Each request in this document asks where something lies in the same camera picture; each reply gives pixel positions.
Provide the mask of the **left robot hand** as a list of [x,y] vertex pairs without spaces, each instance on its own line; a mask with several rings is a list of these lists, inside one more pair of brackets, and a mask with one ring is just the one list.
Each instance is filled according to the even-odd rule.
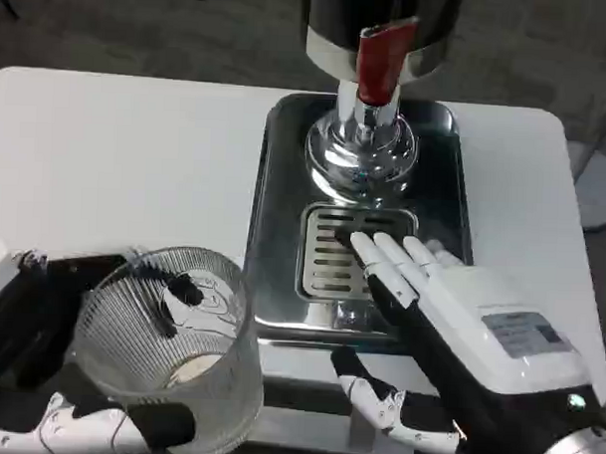
[[123,263],[12,254],[0,238],[0,454],[146,454],[194,440],[185,405],[122,405],[65,359],[83,293]]

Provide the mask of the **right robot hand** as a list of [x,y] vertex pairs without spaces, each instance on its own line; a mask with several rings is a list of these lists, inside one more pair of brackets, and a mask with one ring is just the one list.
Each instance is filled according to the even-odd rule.
[[331,353],[351,405],[383,435],[427,454],[606,454],[606,410],[568,337],[505,280],[437,242],[340,229],[382,318],[435,394]]

